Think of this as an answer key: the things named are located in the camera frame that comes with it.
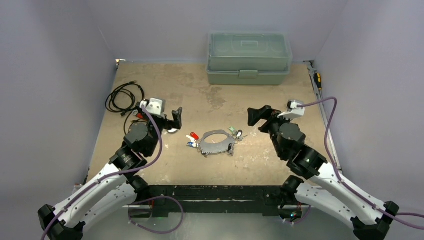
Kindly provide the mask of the keyring with keys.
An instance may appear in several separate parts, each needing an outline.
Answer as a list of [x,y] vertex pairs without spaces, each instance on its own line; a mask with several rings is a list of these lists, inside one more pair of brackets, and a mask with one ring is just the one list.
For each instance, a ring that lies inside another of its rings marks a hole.
[[219,154],[234,155],[235,146],[247,136],[241,129],[229,127],[229,131],[217,129],[205,132],[201,137],[195,132],[187,134],[187,147],[196,149],[205,158]]

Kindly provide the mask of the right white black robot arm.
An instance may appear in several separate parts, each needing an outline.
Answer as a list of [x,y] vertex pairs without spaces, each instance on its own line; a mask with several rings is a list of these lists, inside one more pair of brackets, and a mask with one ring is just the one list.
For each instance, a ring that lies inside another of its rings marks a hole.
[[341,175],[322,154],[306,145],[306,135],[293,119],[305,114],[302,102],[291,100],[281,112],[265,105],[260,109],[248,108],[247,124],[253,127],[260,120],[265,123],[259,131],[269,134],[277,156],[287,162],[293,172],[282,185],[282,205],[298,201],[315,207],[336,218],[352,229],[359,240],[386,238],[399,206],[383,202]]

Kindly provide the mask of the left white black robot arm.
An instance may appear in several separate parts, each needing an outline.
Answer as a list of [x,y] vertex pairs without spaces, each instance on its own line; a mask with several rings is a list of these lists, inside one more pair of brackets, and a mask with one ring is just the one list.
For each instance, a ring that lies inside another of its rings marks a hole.
[[167,118],[159,107],[141,107],[144,123],[134,124],[121,147],[100,172],[65,200],[46,204],[37,214],[43,230],[41,239],[81,240],[85,229],[126,205],[147,204],[167,199],[151,194],[150,185],[137,173],[156,163],[163,151],[164,130],[182,128],[183,108]]

